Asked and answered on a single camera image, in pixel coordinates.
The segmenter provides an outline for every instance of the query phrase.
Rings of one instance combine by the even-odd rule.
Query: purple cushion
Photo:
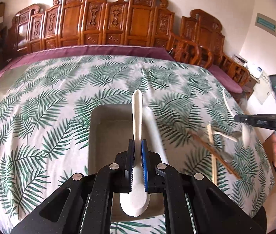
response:
[[[84,45],[84,46],[70,46],[60,47],[54,49],[43,50],[31,54],[26,54],[17,57],[10,61],[1,71],[0,77],[6,70],[17,68],[22,65],[31,64],[33,62],[42,61],[46,59],[56,59],[70,56],[80,55],[127,55],[148,57],[153,59],[161,59],[167,61],[174,61],[174,59],[161,47],[140,47],[140,46],[120,46],[120,45]]]
[[[211,65],[208,69],[210,73],[226,88],[227,91],[234,93],[242,93],[243,89],[234,82],[221,68],[216,65]]]

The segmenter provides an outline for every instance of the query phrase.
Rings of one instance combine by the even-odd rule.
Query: metal bolt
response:
[[[197,180],[202,180],[204,178],[204,175],[202,173],[195,173],[194,177]]]
[[[159,163],[156,167],[160,170],[165,170],[167,166],[164,163]]]
[[[111,170],[117,170],[120,166],[118,165],[118,163],[112,163],[110,164],[110,169]]]
[[[82,178],[82,175],[80,173],[75,173],[72,177],[73,180],[80,180]]]

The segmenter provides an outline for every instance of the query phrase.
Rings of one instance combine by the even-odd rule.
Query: leaf pattern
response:
[[[146,57],[84,55],[35,62],[0,102],[0,229],[10,233],[74,173],[88,175],[92,110],[99,105],[130,104],[141,90],[156,118],[169,161],[179,171],[211,178],[211,155],[193,141],[211,121],[224,131],[241,130],[227,111],[223,86],[204,68]],[[226,99],[242,113],[232,96]],[[214,135],[218,150],[234,155],[235,180],[217,162],[218,187],[254,216],[274,185],[267,156],[255,131],[251,144]],[[166,232],[164,215],[114,222],[111,233]]]

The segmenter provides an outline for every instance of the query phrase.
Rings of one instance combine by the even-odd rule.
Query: wooden backrest panel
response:
[[[209,48],[214,54],[216,65],[221,62],[223,56],[225,37],[221,31],[220,21],[201,9],[192,10],[190,17],[182,17],[181,19],[181,37]]]
[[[53,0],[19,11],[9,29],[8,56],[64,46],[121,44],[166,47],[174,13],[167,0]]]

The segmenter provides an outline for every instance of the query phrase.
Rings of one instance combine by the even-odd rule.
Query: wooden chopstick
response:
[[[197,134],[188,131],[188,133],[193,137],[194,140],[196,140],[197,142],[199,142],[201,145],[203,145],[203,147],[205,147],[211,154],[213,154],[216,159],[218,159],[218,161],[220,163],[222,163],[224,165],[224,167],[226,167],[226,169],[228,170],[228,172],[230,174],[233,174],[237,179],[241,179],[240,175],[232,168],[231,165],[227,164],[222,157],[218,154],[218,152],[212,147],[210,146],[208,143],[204,142]]]
[[[214,138],[213,138],[213,132],[212,132],[212,125],[209,124],[207,125],[207,132],[208,132],[208,139],[209,143],[211,145],[214,145]],[[216,157],[214,154],[212,154],[212,182],[217,186],[217,161]]]

